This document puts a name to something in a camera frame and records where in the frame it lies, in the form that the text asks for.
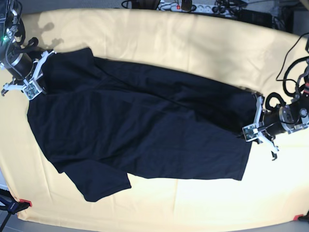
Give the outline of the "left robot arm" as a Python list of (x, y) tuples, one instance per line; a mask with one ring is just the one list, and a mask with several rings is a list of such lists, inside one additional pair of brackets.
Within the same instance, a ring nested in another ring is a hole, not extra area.
[(242, 128), (246, 142), (255, 141), (270, 146), (272, 160), (277, 159), (279, 148), (274, 144), (277, 135), (295, 133), (309, 127), (309, 71), (304, 71), (297, 80), (290, 104), (278, 93), (267, 98), (254, 94), (256, 112), (253, 123)]

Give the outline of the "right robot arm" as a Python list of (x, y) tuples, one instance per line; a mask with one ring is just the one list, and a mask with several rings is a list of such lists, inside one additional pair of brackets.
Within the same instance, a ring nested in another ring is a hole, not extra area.
[(0, 2), (0, 68), (12, 75), (12, 81), (3, 85), (1, 95), (18, 90), (32, 100), (46, 93), (38, 80), (43, 76), (43, 64), (56, 52), (39, 47), (36, 37), (23, 46), (26, 31), (22, 11), (23, 6), (18, 0)]

